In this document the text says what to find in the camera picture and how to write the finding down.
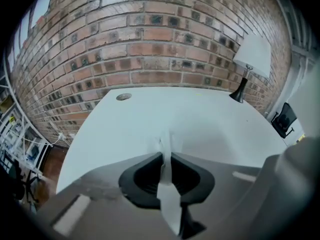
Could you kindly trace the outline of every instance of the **cable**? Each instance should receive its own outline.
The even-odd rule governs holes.
[[[12,132],[14,135],[20,137],[20,136],[17,135],[13,130],[9,129],[9,131]],[[56,144],[56,143],[60,140],[60,138],[61,138],[61,135],[58,136],[58,139],[56,140],[56,142],[54,142],[54,143],[49,143],[49,144],[44,144],[44,145],[45,145],[45,146],[50,146],[50,145]],[[30,140],[30,139],[26,139],[26,138],[24,138],[24,137],[21,137],[21,139],[24,139],[24,140],[27,141],[27,142],[32,142],[32,143],[36,143],[36,144],[43,144],[43,143],[35,142],[35,141],[33,141],[33,140]]]
[[[13,134],[14,134],[15,136],[20,137],[20,136],[19,136],[18,134],[16,134],[13,130],[9,129],[9,131],[13,132]],[[24,137],[21,137],[21,139],[24,139],[24,140],[27,141],[27,142],[32,142],[32,143],[36,143],[36,144],[43,144],[43,143],[35,142],[35,141],[33,141],[33,140],[30,140],[30,139],[26,139],[26,138],[24,138]],[[49,143],[49,144],[44,144],[44,145],[45,145],[45,146],[50,146],[50,145],[56,144],[59,140],[60,140],[60,136],[58,137],[58,139],[56,140],[56,142],[54,142],[54,143]]]

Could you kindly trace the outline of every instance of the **office chair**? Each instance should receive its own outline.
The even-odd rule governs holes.
[[[278,115],[276,112],[271,124],[273,128],[277,131],[277,133],[285,139],[291,132],[294,132],[295,130],[291,127],[291,130],[288,134],[286,134],[287,130],[289,129],[290,125],[297,119],[294,111],[290,107],[288,103],[284,103],[281,113]]]
[[[35,199],[32,190],[31,185],[35,180],[40,180],[38,176],[31,178],[31,170],[28,173],[28,176],[26,177],[26,181],[23,181],[23,175],[21,175],[22,170],[19,166],[19,162],[17,160],[12,160],[7,153],[4,154],[4,159],[7,160],[9,163],[11,163],[11,167],[8,171],[8,175],[10,178],[10,188],[11,192],[13,194],[14,199],[16,200],[22,200],[24,195],[26,194],[26,201],[28,203],[31,203],[29,201],[29,194],[32,198],[32,200],[36,203],[39,201]]]

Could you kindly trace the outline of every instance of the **brick wall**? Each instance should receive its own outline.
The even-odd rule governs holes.
[[[271,44],[270,78],[251,74],[245,90],[263,113],[280,95],[291,57],[275,0],[51,0],[29,29],[11,82],[30,120],[54,142],[58,132],[75,134],[110,89],[234,91],[243,71],[232,59],[248,33]]]

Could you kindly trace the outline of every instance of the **white tabletop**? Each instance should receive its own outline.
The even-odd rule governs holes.
[[[123,93],[132,97],[116,100]],[[160,151],[157,142],[168,131],[178,142],[176,151],[234,165],[262,167],[267,157],[287,148],[260,113],[245,101],[231,99],[229,92],[182,87],[114,89],[76,134],[56,192],[100,166]]]

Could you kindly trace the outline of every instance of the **white cable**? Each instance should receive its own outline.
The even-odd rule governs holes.
[[[22,132],[24,133],[24,134],[26,134],[25,133],[25,118],[24,117],[22,117]],[[22,145],[23,145],[23,156],[25,156],[25,154],[26,154],[26,147],[25,147],[25,139],[23,139],[23,142],[22,142]]]
[[[17,135],[13,130],[9,129],[10,132],[12,132],[14,135],[20,137],[19,135]],[[26,139],[24,137],[21,137],[22,139],[24,139],[25,141],[27,142],[32,142],[32,143],[36,143],[36,144],[43,144],[43,143],[39,143],[39,142],[35,142],[33,140],[30,140],[30,139]],[[54,143],[49,143],[49,144],[44,144],[45,146],[50,146],[50,145],[53,145],[53,144],[56,144],[58,141],[60,140],[60,135],[58,136],[58,139],[56,140],[56,142]]]

